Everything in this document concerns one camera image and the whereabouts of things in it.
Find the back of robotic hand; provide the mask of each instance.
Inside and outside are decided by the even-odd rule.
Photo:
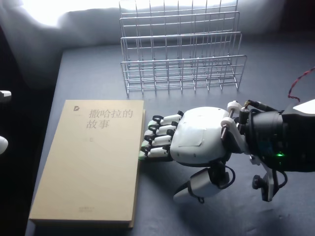
[[[0,90],[0,111],[3,111],[11,101],[11,92]],[[8,140],[2,136],[0,136],[0,154],[4,153],[6,148],[8,147]]]
[[[244,107],[230,102],[227,111],[200,107],[176,115],[153,116],[139,159],[146,162],[177,161],[191,167],[206,167],[190,177],[175,192],[174,200],[182,203],[193,198],[200,203],[235,180],[234,171],[226,166],[231,153],[250,155],[252,164],[266,170],[254,176],[252,187],[261,189],[262,199],[271,201],[282,188],[285,171],[315,171],[312,144],[315,138],[315,100],[284,111],[248,100]],[[278,184],[277,171],[284,176]]]

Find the table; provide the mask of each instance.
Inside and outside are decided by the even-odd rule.
[[[258,100],[278,109],[291,102],[287,98],[293,81],[314,66],[315,44],[311,34],[244,37],[241,53],[248,56],[240,90],[235,87],[187,88],[131,91],[130,99],[145,101],[147,124],[153,115],[172,115],[178,110],[215,106],[228,102]],[[121,48],[103,46],[67,50],[60,65],[54,100],[34,190],[34,196],[66,99],[127,99],[120,62]],[[303,78],[292,94],[302,101],[315,98],[315,74]],[[261,200],[252,189],[252,177],[264,175],[249,157],[233,154],[228,165],[236,172],[235,182],[206,203],[177,205],[172,197],[177,187],[200,168],[170,163],[141,163],[136,218],[133,230],[62,229],[37,227],[28,222],[26,236],[40,235],[130,235],[130,236],[296,236],[315,230],[315,173],[288,173],[288,184],[272,202]]]

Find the book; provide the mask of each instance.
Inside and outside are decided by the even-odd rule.
[[[132,227],[144,110],[140,100],[67,100],[29,219]]]

